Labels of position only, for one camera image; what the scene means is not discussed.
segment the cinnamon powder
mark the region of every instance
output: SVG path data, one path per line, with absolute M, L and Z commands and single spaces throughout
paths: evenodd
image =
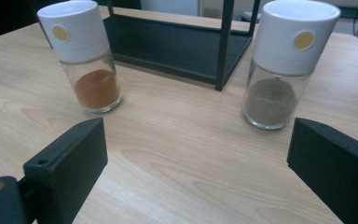
M 85 107 L 99 109 L 111 105 L 120 96 L 116 72 L 101 69 L 86 74 L 75 84 L 75 93 Z

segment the wooden table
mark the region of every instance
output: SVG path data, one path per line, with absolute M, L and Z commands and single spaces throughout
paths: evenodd
M 279 131 L 245 121 L 251 55 L 252 47 L 223 91 L 116 62 L 123 101 L 94 115 L 78 104 L 39 24 L 2 35 L 0 176 L 22 178 L 38 151 L 78 122 L 103 117 L 109 162 L 75 223 L 340 223 L 287 166 L 294 121 Z M 331 35 L 296 117 L 358 140 L 358 38 Z

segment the black metal shelf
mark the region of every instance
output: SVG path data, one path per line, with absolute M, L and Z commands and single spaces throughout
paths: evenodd
M 259 4 L 255 0 L 254 15 Z M 103 22 L 115 60 L 211 83 L 221 91 L 255 29 L 256 17 L 249 31 L 232 31 L 233 7 L 234 0 L 225 0 L 221 29 L 115 15 L 113 9 Z

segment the white jar lid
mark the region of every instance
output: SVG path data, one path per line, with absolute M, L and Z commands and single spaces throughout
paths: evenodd
M 339 15 L 339 8 L 317 1 L 276 0 L 265 4 L 255 39 L 255 62 L 283 75 L 311 73 Z
M 83 63 L 110 49 L 101 12 L 94 1 L 53 4 L 38 10 L 37 16 L 63 63 Z

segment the spice jar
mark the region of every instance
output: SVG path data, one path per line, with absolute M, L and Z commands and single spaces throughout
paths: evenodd
M 114 58 L 94 1 L 67 1 L 37 12 L 78 102 L 91 113 L 118 105 L 121 91 Z
M 243 100 L 252 125 L 280 129 L 294 115 L 339 15 L 337 7 L 316 1 L 263 6 Z

